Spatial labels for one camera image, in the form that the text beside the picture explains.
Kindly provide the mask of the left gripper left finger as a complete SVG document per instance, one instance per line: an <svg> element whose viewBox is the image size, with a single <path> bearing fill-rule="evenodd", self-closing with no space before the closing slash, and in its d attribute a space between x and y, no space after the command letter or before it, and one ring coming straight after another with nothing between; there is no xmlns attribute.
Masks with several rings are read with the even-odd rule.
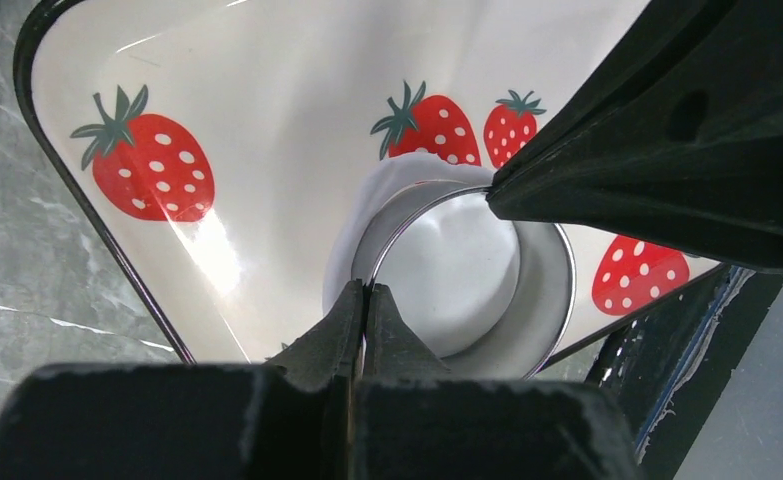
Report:
<svg viewBox="0 0 783 480"><path fill-rule="evenodd" d="M365 288L262 364L56 363L0 412L0 479L345 479Z"/></svg>

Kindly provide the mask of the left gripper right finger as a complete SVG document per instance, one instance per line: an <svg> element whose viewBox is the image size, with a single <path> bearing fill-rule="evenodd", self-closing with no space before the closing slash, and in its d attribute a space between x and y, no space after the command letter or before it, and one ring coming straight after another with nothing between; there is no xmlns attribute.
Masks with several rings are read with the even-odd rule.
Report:
<svg viewBox="0 0 783 480"><path fill-rule="evenodd" d="M378 284L365 314L365 378L351 408L354 479L640 479L629 426L593 385L399 378L401 325Z"/></svg>

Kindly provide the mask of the white dough ball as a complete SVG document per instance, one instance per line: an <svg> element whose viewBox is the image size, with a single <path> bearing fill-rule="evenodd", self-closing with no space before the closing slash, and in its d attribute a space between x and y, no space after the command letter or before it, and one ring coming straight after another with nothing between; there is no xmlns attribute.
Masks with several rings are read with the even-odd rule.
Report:
<svg viewBox="0 0 783 480"><path fill-rule="evenodd" d="M329 312L351 275L370 221L396 194L430 182L455 189L490 184L492 171L408 153L379 164L362 183L327 262L322 305ZM520 272L514 225L496 218L480 193L447 200L406 228L384 259L378 283L391 288L407 326L438 357L462 352L491 330Z"/></svg>

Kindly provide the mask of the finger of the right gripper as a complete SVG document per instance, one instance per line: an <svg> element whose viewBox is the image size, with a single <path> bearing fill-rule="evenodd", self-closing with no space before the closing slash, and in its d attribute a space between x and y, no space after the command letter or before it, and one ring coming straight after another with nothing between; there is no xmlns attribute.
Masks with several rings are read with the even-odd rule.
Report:
<svg viewBox="0 0 783 480"><path fill-rule="evenodd" d="M491 210L783 273L783 1L652 1Z"/></svg>

